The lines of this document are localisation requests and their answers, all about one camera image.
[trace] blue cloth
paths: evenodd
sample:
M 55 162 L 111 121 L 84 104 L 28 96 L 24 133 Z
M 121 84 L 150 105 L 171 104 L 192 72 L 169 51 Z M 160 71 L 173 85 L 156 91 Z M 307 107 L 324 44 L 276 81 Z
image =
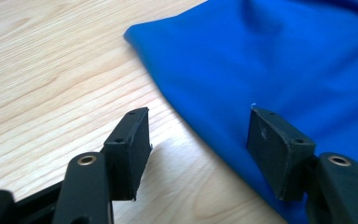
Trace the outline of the blue cloth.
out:
M 246 150 L 250 105 L 358 161 L 358 0 L 211 0 L 125 34 L 194 131 L 289 223 Z

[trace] metal rivet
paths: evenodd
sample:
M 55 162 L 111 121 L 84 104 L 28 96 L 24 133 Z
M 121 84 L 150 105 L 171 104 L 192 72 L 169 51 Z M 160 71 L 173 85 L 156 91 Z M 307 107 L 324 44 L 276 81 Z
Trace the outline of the metal rivet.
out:
M 95 156 L 84 156 L 77 160 L 77 164 L 79 165 L 90 165 L 93 162 L 97 161 Z
M 339 166 L 351 166 L 351 162 L 340 156 L 329 156 L 328 160 L 330 160 L 335 165 Z

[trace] wooden table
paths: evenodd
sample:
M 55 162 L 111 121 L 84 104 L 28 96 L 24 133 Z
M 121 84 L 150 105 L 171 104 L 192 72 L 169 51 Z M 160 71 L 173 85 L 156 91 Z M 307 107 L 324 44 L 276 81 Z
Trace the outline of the wooden table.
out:
M 148 106 L 154 150 L 138 201 L 114 202 L 116 223 L 284 223 L 170 108 L 122 37 L 201 2 L 0 0 L 0 189 L 19 200 L 61 181 L 69 160 Z

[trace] light wood surface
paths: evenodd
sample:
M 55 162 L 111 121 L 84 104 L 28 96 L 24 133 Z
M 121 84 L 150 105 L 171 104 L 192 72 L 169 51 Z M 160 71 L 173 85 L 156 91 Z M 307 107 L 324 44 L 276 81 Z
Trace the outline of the light wood surface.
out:
M 0 189 L 20 200 L 148 106 L 154 150 L 116 223 L 284 223 L 170 108 L 123 39 L 202 0 L 0 0 Z

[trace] wood grain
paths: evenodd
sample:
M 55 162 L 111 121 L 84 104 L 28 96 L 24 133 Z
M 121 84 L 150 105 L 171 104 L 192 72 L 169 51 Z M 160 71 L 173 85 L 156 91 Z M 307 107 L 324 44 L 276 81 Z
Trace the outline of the wood grain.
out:
M 192 133 L 122 35 L 197 1 L 0 0 L 0 189 L 22 199 L 99 151 L 129 110 L 150 108 L 154 145 L 138 201 L 117 223 L 284 223 Z

